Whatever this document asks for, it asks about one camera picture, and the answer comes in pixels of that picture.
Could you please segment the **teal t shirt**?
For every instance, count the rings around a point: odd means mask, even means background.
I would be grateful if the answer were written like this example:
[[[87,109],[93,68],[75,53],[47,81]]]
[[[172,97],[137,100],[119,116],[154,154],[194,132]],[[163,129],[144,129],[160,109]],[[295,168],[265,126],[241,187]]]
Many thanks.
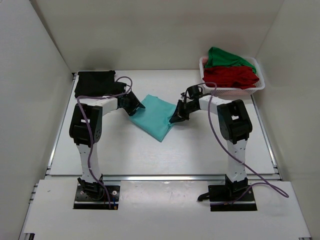
[[[142,100],[142,104],[145,108],[139,108],[129,119],[157,141],[162,142],[173,127],[169,120],[176,106],[150,94]]]

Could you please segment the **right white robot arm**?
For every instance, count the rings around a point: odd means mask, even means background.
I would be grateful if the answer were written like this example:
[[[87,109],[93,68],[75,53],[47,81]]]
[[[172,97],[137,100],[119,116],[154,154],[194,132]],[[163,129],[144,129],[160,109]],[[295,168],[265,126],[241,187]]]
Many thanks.
[[[218,117],[220,134],[227,143],[223,149],[228,155],[228,169],[225,184],[201,194],[197,200],[202,202],[218,197],[220,202],[235,201],[250,189],[245,166],[247,141],[253,130],[249,114],[240,99],[231,101],[205,94],[191,100],[179,100],[169,122],[187,121],[191,113],[200,110],[207,111],[208,117],[211,114]]]

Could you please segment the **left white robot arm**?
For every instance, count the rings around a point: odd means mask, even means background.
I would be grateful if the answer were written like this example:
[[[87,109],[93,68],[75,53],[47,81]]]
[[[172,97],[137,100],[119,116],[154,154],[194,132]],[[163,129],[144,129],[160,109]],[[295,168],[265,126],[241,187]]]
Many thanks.
[[[78,178],[78,183],[82,191],[94,201],[108,200],[111,203],[111,194],[103,183],[98,158],[103,117],[118,109],[124,109],[131,117],[139,109],[144,110],[146,107],[131,91],[110,96],[80,95],[76,101],[69,136],[73,139],[80,155],[82,176]]]

